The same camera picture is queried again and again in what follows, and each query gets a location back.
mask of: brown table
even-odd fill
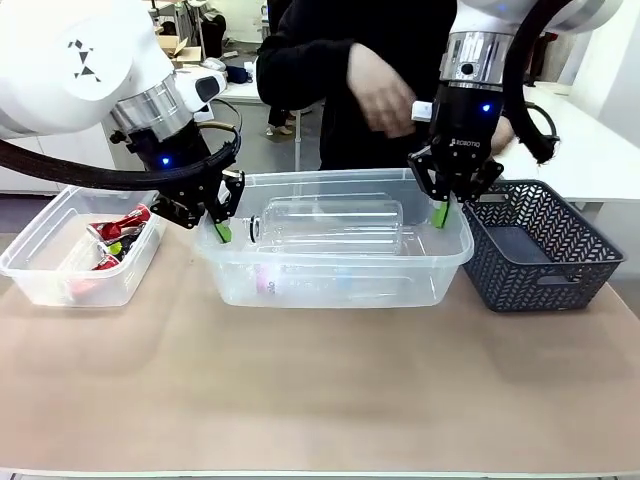
[[[640,470],[640,323],[438,307],[226,306],[170,228],[122,309],[0,301],[0,465],[44,473]]]

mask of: black sleeve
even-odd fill
[[[339,38],[338,0],[294,0],[278,33],[267,38],[257,65],[264,103],[300,110],[346,83],[353,40]]]

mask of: clear plastic container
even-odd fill
[[[275,198],[389,198],[403,210],[399,255],[323,255],[260,251],[246,222]],[[358,170],[250,175],[231,243],[221,245],[203,217],[197,248],[226,303],[253,307],[391,308],[429,306],[447,293],[458,267],[473,255],[469,225],[456,203],[444,229],[431,225],[434,206],[411,170]]]
[[[158,249],[166,222],[152,215],[122,263],[91,271],[101,259],[86,230],[92,222],[115,221],[154,192],[108,192],[67,187],[0,256],[0,272],[13,278],[35,305],[117,307],[131,300]]]
[[[258,251],[298,254],[398,255],[402,205],[390,199],[278,199],[248,225]]]

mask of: silver metal joint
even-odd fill
[[[176,88],[173,74],[146,92],[120,100],[111,116],[125,134],[151,129],[159,142],[193,120],[193,114]]]
[[[503,33],[452,33],[442,59],[440,79],[465,88],[500,87],[512,40],[512,35]]]

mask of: black plastic basket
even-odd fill
[[[497,312],[585,308],[625,260],[542,182],[499,181],[464,212],[476,244],[465,270]]]

